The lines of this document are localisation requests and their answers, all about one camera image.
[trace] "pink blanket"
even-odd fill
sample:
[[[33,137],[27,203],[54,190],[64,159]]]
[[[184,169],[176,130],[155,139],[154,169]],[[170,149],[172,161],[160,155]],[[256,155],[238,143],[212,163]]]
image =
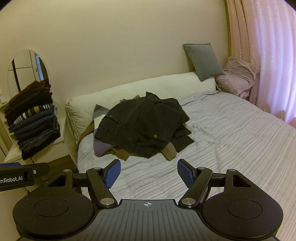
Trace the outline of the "pink blanket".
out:
[[[255,82],[258,68],[241,59],[229,57],[223,71],[225,75],[216,77],[217,89],[246,99]]]

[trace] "purple garment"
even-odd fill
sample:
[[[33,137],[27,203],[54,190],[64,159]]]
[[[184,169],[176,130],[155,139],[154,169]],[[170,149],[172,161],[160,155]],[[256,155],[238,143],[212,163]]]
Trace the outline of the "purple garment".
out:
[[[106,151],[110,150],[113,147],[113,145],[101,142],[94,137],[94,153],[97,157],[103,156]]]

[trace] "circular mount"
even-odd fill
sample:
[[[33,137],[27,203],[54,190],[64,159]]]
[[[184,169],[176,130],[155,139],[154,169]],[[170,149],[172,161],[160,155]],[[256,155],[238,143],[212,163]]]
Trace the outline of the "circular mount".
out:
[[[279,204],[262,190],[237,188],[240,191],[224,191],[205,202],[204,222],[229,239],[251,240],[274,235],[283,220]]]
[[[85,227],[94,215],[94,207],[86,196],[67,185],[42,186],[21,199],[12,214],[22,236],[54,240],[73,235]]]
[[[191,206],[191,205],[195,204],[196,201],[193,198],[186,197],[181,200],[181,203],[183,203],[186,206]]]
[[[114,202],[115,202],[114,199],[109,198],[109,197],[105,197],[100,200],[100,203],[102,203],[103,205],[106,205],[106,206],[112,205]]]

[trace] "folded blanket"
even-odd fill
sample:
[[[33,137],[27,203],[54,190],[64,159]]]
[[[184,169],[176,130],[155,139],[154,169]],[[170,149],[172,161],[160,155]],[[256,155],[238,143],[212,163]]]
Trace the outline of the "folded blanket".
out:
[[[27,126],[24,126],[23,128],[21,128],[21,129],[15,131],[14,134],[15,134],[16,136],[18,136],[18,135],[20,135],[20,134],[24,134],[24,133],[26,133],[26,132],[28,132],[28,131],[31,131],[31,130],[37,128],[37,127],[38,127],[39,125],[41,125],[43,122],[45,122],[45,121],[47,121],[47,120],[49,120],[49,119],[53,119],[54,117],[55,117],[55,115],[54,115],[54,112],[53,112],[51,115],[49,115],[49,116],[45,116],[45,117],[43,117],[43,118],[41,118],[41,119],[39,119],[39,120],[33,122],[32,124],[27,125]]]
[[[258,68],[238,58],[229,57],[225,75],[216,77],[217,89],[246,98],[249,96],[250,88],[253,86]]]
[[[29,117],[28,119],[20,122],[19,124],[17,124],[16,126],[12,127],[13,125],[11,125],[8,129],[9,129],[9,132],[15,132],[25,126],[28,126],[32,123],[34,123],[35,121],[37,120],[40,120],[42,119],[43,117],[45,116],[49,116],[49,115],[52,115],[52,113],[54,113],[54,106],[51,106],[48,110],[43,110],[31,117]]]
[[[21,92],[17,95],[12,97],[8,102],[7,107],[4,110],[4,113],[7,114],[12,107],[14,107],[18,102],[23,101],[25,98],[29,97],[30,95],[37,93],[37,92],[49,92],[51,85],[49,84],[49,80],[43,81],[33,81],[29,84],[26,88],[24,88]]]
[[[10,126],[13,122],[25,111],[43,104],[52,103],[52,93],[50,92],[37,92],[30,95],[21,102],[18,102],[11,110],[5,115],[7,124]]]

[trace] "blue gripper pad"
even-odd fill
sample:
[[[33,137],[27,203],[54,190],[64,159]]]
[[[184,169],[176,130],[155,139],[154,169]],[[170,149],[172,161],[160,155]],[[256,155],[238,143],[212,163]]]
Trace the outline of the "blue gripper pad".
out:
[[[182,178],[187,188],[190,188],[194,183],[192,171],[180,160],[178,161],[178,164],[177,164],[177,170],[178,170],[179,176]]]
[[[121,171],[121,164],[120,161],[118,160],[111,168],[107,170],[106,173],[106,178],[104,180],[104,184],[107,188],[111,188],[118,178],[119,174]]]
[[[0,164],[0,167],[17,167],[20,166],[21,164],[19,162],[13,162],[13,163],[3,163]]]

